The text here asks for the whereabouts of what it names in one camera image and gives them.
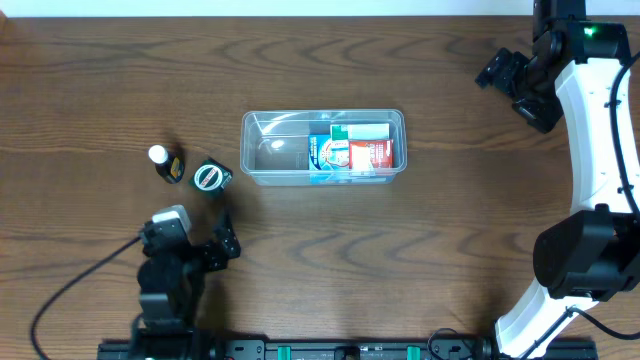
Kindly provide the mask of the green Zam-Buk ointment box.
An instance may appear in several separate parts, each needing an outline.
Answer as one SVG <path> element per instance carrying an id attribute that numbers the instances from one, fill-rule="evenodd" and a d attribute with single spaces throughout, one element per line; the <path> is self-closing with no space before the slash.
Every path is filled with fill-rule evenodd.
<path id="1" fill-rule="evenodd" d="M 213 158 L 207 158 L 196 169 L 190 185 L 208 195 L 218 196 L 231 183 L 233 172 Z"/>

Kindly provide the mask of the dark syrup bottle white cap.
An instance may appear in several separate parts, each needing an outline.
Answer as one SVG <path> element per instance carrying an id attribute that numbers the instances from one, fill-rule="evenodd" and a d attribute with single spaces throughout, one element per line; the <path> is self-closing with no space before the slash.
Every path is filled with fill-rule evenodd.
<path id="1" fill-rule="evenodd" d="M 184 171 L 184 161 L 164 146 L 156 144 L 149 148 L 148 157 L 154 163 L 156 172 L 167 183 L 176 184 L 181 181 Z"/>

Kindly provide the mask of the blue cooling patch box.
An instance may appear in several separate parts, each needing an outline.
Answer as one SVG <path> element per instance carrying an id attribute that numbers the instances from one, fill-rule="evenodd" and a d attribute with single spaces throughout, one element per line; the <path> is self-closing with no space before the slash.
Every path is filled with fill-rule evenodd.
<path id="1" fill-rule="evenodd" d="M 349 167 L 349 142 L 364 140 L 333 141 L 330 135 L 310 135 L 309 171 L 312 185 L 364 184 L 384 182 L 387 169 L 354 171 Z"/>

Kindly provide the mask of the white green medicine box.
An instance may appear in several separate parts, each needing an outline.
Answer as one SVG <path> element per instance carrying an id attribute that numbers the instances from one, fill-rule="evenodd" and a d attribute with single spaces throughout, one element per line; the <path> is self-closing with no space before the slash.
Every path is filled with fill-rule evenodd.
<path id="1" fill-rule="evenodd" d="M 343 140 L 385 140 L 389 138 L 390 126 L 376 124 L 333 124 L 330 135 L 333 141 Z"/>

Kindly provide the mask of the red medicine box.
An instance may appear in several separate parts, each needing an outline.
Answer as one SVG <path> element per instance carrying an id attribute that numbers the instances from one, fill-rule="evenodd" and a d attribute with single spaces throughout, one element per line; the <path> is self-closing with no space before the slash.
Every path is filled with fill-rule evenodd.
<path id="1" fill-rule="evenodd" d="M 365 172 L 393 167 L 391 139 L 350 141 L 348 150 L 351 170 Z"/>

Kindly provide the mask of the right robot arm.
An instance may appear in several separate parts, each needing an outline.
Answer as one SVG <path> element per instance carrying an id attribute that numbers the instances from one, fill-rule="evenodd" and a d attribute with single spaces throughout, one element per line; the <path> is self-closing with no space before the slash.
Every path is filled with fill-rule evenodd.
<path id="1" fill-rule="evenodd" d="M 638 55 L 622 24 L 590 20 L 582 1 L 536 0 L 532 41 L 530 55 L 500 49 L 476 81 L 507 95 L 541 133 L 565 122 L 570 214 L 538 236 L 531 285 L 471 355 L 593 359 L 592 342 L 560 334 L 639 282 L 639 157 L 628 95 Z"/>

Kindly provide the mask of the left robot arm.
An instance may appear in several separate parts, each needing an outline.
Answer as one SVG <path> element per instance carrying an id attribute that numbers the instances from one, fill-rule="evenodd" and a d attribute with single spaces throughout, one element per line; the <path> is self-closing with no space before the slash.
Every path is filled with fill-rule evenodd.
<path id="1" fill-rule="evenodd" d="M 196 313 L 208 273 L 224 270 L 241 247 L 231 217 L 223 211 L 213 237 L 189 241 L 191 222 L 182 205 L 155 213 L 140 237 L 147 260 L 137 273 L 141 315 L 132 324 L 129 359 L 223 359 L 224 346 L 196 327 Z"/>

